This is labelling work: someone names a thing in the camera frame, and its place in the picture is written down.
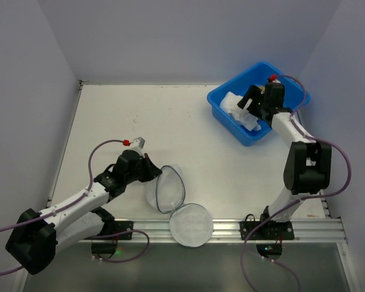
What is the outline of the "white mesh laundry bag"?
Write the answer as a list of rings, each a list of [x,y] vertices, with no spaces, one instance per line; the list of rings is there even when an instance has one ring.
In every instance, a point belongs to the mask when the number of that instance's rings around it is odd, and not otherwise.
[[[211,214],[200,204],[185,202],[187,188],[178,165],[163,165],[161,172],[145,184],[147,203],[169,216],[170,233],[177,243],[190,248],[203,246],[214,231]]]

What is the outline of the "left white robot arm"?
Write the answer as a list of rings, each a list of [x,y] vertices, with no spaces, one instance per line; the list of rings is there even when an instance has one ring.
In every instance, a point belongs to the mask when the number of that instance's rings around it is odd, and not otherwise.
[[[89,189],[41,210],[24,211],[5,246],[31,275],[44,270],[61,250],[86,238],[123,239],[115,218],[103,206],[134,182],[147,183],[162,173],[147,154],[125,150],[115,164],[97,175]]]

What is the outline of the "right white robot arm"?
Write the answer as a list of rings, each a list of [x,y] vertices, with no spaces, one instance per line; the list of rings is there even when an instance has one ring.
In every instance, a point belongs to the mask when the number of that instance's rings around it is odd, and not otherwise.
[[[280,135],[289,148],[283,171],[284,187],[275,201],[266,206],[258,221],[241,223],[243,238],[274,240],[294,239],[290,220],[302,197],[316,195],[329,186],[332,148],[325,142],[315,142],[284,105],[285,87],[275,80],[263,89],[251,85],[238,107],[266,122]]]

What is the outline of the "white bra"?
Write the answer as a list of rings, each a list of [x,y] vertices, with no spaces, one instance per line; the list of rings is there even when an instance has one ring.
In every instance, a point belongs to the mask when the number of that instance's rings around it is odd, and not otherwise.
[[[248,131],[259,131],[261,126],[258,123],[258,118],[250,114],[247,110],[240,109],[237,103],[242,99],[242,96],[228,92],[220,102],[220,108],[229,116],[231,116],[238,125],[244,126]]]

